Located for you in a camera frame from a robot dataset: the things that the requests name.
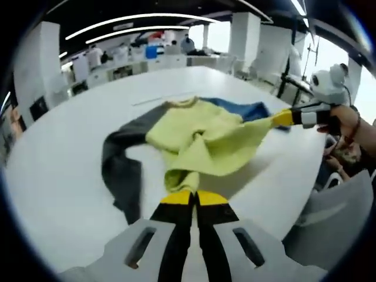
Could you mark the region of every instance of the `white cabinet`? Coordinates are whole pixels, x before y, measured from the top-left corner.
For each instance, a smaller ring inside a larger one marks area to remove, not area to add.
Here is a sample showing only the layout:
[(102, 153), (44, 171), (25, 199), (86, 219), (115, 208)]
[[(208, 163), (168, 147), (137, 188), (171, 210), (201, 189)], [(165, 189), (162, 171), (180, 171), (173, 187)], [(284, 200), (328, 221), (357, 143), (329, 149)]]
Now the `white cabinet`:
[(147, 60), (147, 70), (149, 72), (153, 72), (153, 71), (159, 71), (161, 69), (166, 69), (167, 68), (167, 64), (166, 64), (166, 60), (165, 60), (165, 57), (159, 57), (159, 58), (156, 58), (156, 59), (152, 59), (152, 60)]
[(187, 56), (185, 55), (166, 55), (164, 57), (166, 60), (166, 68), (184, 68), (187, 66)]
[(94, 73), (91, 73), (86, 80), (88, 88), (93, 88), (98, 85), (102, 85), (109, 82), (108, 72), (105, 70), (98, 70)]

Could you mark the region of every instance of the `red bracelet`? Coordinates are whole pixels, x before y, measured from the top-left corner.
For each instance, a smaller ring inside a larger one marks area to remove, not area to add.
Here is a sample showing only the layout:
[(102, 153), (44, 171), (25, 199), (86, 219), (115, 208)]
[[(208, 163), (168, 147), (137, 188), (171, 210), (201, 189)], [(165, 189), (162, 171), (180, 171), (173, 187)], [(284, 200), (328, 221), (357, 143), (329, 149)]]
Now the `red bracelet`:
[(344, 136), (344, 139), (345, 139), (345, 142), (346, 144), (350, 145), (352, 144), (352, 142), (354, 142), (354, 137), (355, 135), (358, 133), (358, 129), (360, 127), (360, 121), (361, 121), (361, 118), (360, 118), (360, 113), (357, 112), (358, 114), (358, 121), (357, 121), (357, 125), (355, 125), (354, 129), (352, 130), (351, 134), (349, 135), (349, 137), (347, 136)]

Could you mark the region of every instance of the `round table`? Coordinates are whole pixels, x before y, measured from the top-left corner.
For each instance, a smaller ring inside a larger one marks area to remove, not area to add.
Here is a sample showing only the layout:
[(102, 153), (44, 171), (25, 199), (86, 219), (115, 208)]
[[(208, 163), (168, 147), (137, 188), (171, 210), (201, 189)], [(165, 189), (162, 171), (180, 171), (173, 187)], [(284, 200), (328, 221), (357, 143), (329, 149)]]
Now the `round table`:
[[(86, 91), (42, 116), (16, 142), (5, 172), (9, 200), (26, 238), (54, 271), (92, 263), (127, 227), (100, 173), (105, 137), (163, 101), (194, 95), (262, 101), (271, 112), (288, 107), (217, 70), (161, 70)], [(315, 129), (273, 129), (248, 165), (227, 177), (203, 176), (200, 187), (224, 195), (240, 218), (252, 219), (281, 240), (310, 196), (324, 143)], [(142, 216), (149, 218), (167, 195), (163, 160), (148, 145), (127, 152), (143, 164)], [(197, 229), (192, 233), (192, 244), (198, 244)], [(187, 258), (189, 275), (198, 275), (197, 265), (204, 270), (197, 255), (199, 249)]]

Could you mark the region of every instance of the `gray sleeve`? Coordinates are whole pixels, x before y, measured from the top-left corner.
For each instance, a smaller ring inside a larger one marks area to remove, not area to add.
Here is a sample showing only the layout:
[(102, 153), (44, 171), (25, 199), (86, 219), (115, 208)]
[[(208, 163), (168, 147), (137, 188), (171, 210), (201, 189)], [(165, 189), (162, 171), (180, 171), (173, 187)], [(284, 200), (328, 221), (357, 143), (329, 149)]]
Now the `gray sleeve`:
[(144, 144), (147, 132), (167, 112), (164, 103), (111, 133), (102, 150), (102, 177), (115, 198), (114, 205), (125, 214), (128, 224), (140, 218), (141, 163), (129, 159), (125, 150)]

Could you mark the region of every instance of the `white pillar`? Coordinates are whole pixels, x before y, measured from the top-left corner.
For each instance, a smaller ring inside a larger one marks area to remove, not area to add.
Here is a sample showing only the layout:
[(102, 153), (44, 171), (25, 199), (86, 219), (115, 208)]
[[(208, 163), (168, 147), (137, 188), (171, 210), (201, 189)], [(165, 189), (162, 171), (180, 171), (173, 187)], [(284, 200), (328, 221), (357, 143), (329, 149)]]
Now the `white pillar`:
[(354, 103), (358, 94), (361, 73), (362, 73), (362, 66), (359, 65), (356, 61), (354, 61), (350, 57), (348, 57), (348, 76), (351, 82), (350, 91), (351, 91), (352, 103)]
[(30, 107), (44, 96), (48, 107), (55, 83), (61, 76), (60, 25), (41, 22), (21, 43), (15, 58), (14, 83), (19, 112), (26, 127), (33, 124)]
[(202, 43), (202, 47), (205, 48), (207, 47), (207, 38), (209, 36), (209, 25), (204, 25), (204, 40), (203, 40), (203, 43)]
[(235, 13), (231, 24), (229, 53), (248, 68), (257, 56), (261, 19), (251, 13)]

